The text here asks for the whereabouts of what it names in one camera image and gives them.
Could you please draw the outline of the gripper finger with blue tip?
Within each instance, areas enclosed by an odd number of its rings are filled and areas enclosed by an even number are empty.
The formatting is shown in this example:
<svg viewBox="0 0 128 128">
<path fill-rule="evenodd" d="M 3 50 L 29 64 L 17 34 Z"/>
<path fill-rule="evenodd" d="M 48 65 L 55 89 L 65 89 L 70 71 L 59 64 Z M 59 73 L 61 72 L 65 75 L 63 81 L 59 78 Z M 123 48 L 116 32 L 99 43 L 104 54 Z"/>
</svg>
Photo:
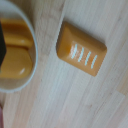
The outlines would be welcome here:
<svg viewBox="0 0 128 128">
<path fill-rule="evenodd" d="M 6 55 L 6 44 L 3 36 L 3 30 L 0 22 L 0 68 Z"/>
</svg>

